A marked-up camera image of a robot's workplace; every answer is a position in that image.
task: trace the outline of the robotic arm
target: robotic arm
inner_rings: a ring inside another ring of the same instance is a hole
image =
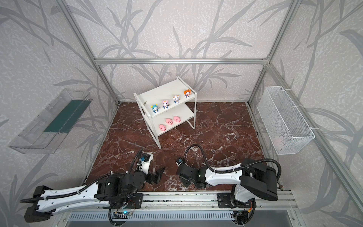
[[[140,150],[126,174],[111,172],[86,186],[63,190],[52,190],[46,186],[38,186],[34,191],[33,198],[20,201],[21,203],[33,204],[25,212],[25,221],[40,222],[48,220],[50,216],[55,214],[92,206],[105,206],[109,207],[109,210],[129,207],[129,202],[133,201],[135,194],[143,188],[145,182],[150,184],[160,182],[165,168],[158,170],[155,175],[150,173],[149,166],[153,157],[153,154],[142,153]],[[132,173],[137,158],[137,168]]]
[[[197,146],[203,154],[206,166],[196,169],[186,165],[187,152],[191,147]],[[277,165],[278,173],[263,162],[273,162]],[[184,154],[184,159],[178,167],[177,174],[187,187],[191,183],[196,188],[215,186],[220,184],[232,184],[233,189],[229,196],[230,208],[243,208],[248,201],[255,197],[269,201],[277,200],[277,181],[281,175],[280,164],[273,159],[261,159],[254,161],[244,159],[242,163],[228,167],[212,167],[208,164],[202,147],[198,144],[191,145]]]
[[[206,163],[206,166],[200,169],[190,167],[185,163],[187,152],[194,146],[200,148]],[[142,153],[140,150],[126,173],[111,172],[85,186],[63,190],[38,186],[34,191],[33,198],[20,201],[21,203],[33,204],[25,212],[25,221],[40,222],[62,212],[103,206],[109,209],[108,217],[111,224],[120,226],[123,222],[115,223],[112,220],[111,209],[139,208],[143,194],[137,194],[138,190],[144,187],[145,182],[149,184],[160,182],[165,168],[156,171],[155,175],[150,173],[149,167],[153,157],[153,154]],[[136,160],[138,160],[137,167],[133,172]],[[263,162],[275,163],[278,167],[277,174],[275,169],[263,164]],[[234,185],[230,194],[217,194],[218,205],[220,208],[250,207],[248,211],[233,211],[231,214],[237,224],[244,225],[253,216],[256,207],[255,197],[270,201],[277,200],[277,181],[281,175],[281,167],[273,159],[261,159],[259,161],[245,159],[242,163],[234,166],[212,167],[208,164],[202,147],[194,144],[185,151],[184,158],[180,158],[177,174],[185,186],[189,186],[191,183],[196,188],[219,184]]]

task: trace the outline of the shelf rack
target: shelf rack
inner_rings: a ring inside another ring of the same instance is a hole
[[[190,89],[192,91],[189,98],[186,98],[184,95],[184,91]],[[175,104],[173,101],[173,96],[179,95],[180,100],[178,104]],[[171,81],[167,84],[144,92],[140,95],[134,93],[136,102],[140,108],[141,114],[145,120],[146,127],[149,130],[152,138],[155,140],[155,143],[158,145],[159,149],[161,149],[161,145],[159,142],[159,136],[166,133],[167,131],[175,128],[176,126],[188,122],[189,125],[195,129],[195,117],[197,110],[197,93],[194,91],[187,83],[185,83],[182,78],[179,76],[176,77],[176,80]],[[185,104],[185,102],[194,99],[194,112],[189,109],[189,107]],[[162,100],[169,101],[169,107],[164,109],[162,106]],[[159,112],[154,113],[151,109],[152,105],[157,104],[159,107]],[[180,118],[180,122],[174,121],[174,116],[178,116]],[[165,120],[167,118],[172,119],[173,124],[168,125]],[[194,118],[194,124],[191,124],[189,120]],[[159,129],[159,124],[163,124],[166,127],[165,131]]]

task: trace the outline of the wallpaper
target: wallpaper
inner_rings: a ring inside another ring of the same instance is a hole
[[[98,58],[263,58],[291,2],[66,1]]]
[[[0,226],[25,223],[38,185],[75,187],[96,155],[117,109],[54,1],[0,1]],[[89,91],[93,101],[54,154],[8,147],[64,88]]]
[[[361,186],[362,21],[362,0],[301,5],[272,61]]]
[[[273,77],[266,73],[251,102],[265,149],[270,158],[278,160],[282,167],[281,183],[285,190],[291,190],[309,227],[359,227],[363,217],[341,185],[339,179],[326,163],[314,141],[297,154],[277,155],[257,106],[266,86],[277,86]]]
[[[144,93],[180,76],[197,92],[198,101],[245,101],[262,65],[103,65],[119,100],[133,101]]]

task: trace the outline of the green strip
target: green strip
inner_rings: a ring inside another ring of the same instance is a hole
[[[91,100],[71,100],[66,107],[48,125],[44,132],[69,133],[78,118],[90,105]]]

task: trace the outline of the figurine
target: figurine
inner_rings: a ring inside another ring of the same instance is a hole
[[[190,89],[184,91],[184,94],[185,94],[186,98],[189,98],[191,93],[192,93],[192,91]]]
[[[169,106],[169,101],[168,100],[162,100],[162,103],[163,103],[163,108],[164,109],[167,109],[168,108],[168,106]]]
[[[159,107],[157,104],[151,106],[152,110],[154,111],[154,113],[158,113],[159,112]]]
[[[162,130],[162,131],[165,131],[165,130],[166,130],[165,125],[159,125],[159,128],[160,128],[160,130]]]
[[[173,124],[173,121],[170,118],[167,118],[165,121],[166,121],[166,123],[168,123],[168,125],[172,125]]]
[[[174,103],[175,104],[178,104],[179,103],[179,99],[180,99],[179,96],[174,96],[173,97]]]
[[[174,116],[174,121],[179,123],[180,122],[180,117]]]

